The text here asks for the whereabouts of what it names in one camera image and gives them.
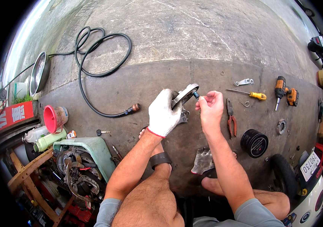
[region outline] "concrete floor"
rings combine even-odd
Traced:
[[[68,14],[57,15],[62,8]],[[76,34],[86,25],[103,27],[106,34],[125,33],[133,42],[128,60],[113,75],[83,78],[89,100],[100,111],[119,113],[136,102],[141,103],[140,112],[119,119],[98,116],[86,105],[76,81],[78,68],[72,55],[51,59],[50,77],[40,93],[40,105],[67,107],[69,121],[66,127],[75,130],[79,137],[96,136],[97,129],[109,130],[111,136],[105,136],[106,143],[109,147],[114,144],[125,156],[136,144],[140,129],[148,124],[147,107],[161,89],[179,91],[190,83],[198,83],[198,92],[202,95],[220,90],[225,99],[231,99],[238,129],[237,138],[229,140],[229,144],[237,150],[238,161],[254,188],[266,190],[270,183],[271,171],[265,157],[281,153],[289,158],[296,153],[289,161],[297,163],[300,154],[310,150],[315,143],[317,101],[322,93],[315,79],[319,63],[314,62],[314,55],[306,45],[317,31],[294,0],[55,0],[46,6],[38,23],[40,27],[53,29],[44,32],[47,42],[42,41],[43,38],[33,42],[37,51],[72,50]],[[100,33],[93,33],[86,47],[99,37]],[[126,51],[127,42],[114,37],[92,52],[84,67],[92,73],[108,70]],[[34,56],[38,53],[29,49],[24,52]],[[298,107],[288,107],[285,97],[279,110],[274,111],[274,88],[279,75],[286,78],[288,86],[300,92]],[[225,91],[235,88],[233,82],[245,78],[254,79],[255,84],[241,86],[239,90],[263,92],[268,99],[259,101]],[[251,103],[248,108],[241,104],[247,100]],[[196,150],[207,145],[199,112],[193,110],[194,104],[192,99],[185,105],[191,112],[188,123],[177,126],[163,141],[164,149],[176,167],[170,186],[183,194],[204,193],[200,191],[198,177],[190,173]],[[281,136],[276,133],[281,118],[288,122],[289,138],[287,132]],[[226,126],[227,113],[221,127],[228,138]],[[269,138],[267,152],[258,159],[250,158],[240,148],[241,136],[250,128]],[[148,167],[144,177],[151,172]]]

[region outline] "hairy leg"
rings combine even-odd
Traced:
[[[217,195],[224,196],[218,179],[204,178],[202,186]],[[253,189],[255,198],[260,201],[277,219],[283,220],[290,211],[289,198],[281,192],[270,192]]]
[[[160,152],[164,152],[161,144],[155,148],[152,156]],[[154,173],[126,196],[112,226],[184,226],[183,217],[177,212],[175,197],[169,188],[171,170],[168,163],[155,166]]]

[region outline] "red sign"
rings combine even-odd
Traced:
[[[33,102],[22,102],[5,107],[3,112],[0,110],[0,113],[0,130],[3,130],[10,125],[34,117]]]

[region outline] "knee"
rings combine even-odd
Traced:
[[[283,216],[286,217],[290,212],[289,197],[287,197],[287,195],[285,195],[284,193],[281,193],[281,192],[278,192],[278,196],[279,196],[278,201],[281,205],[281,212],[283,213]]]

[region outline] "yellow-green bottle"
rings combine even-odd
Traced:
[[[33,146],[34,151],[43,152],[48,147],[53,145],[54,142],[61,141],[65,139],[66,136],[67,132],[65,131],[65,129],[62,129],[62,131],[58,130],[57,133],[48,134],[45,137],[42,137],[36,141],[35,145]]]

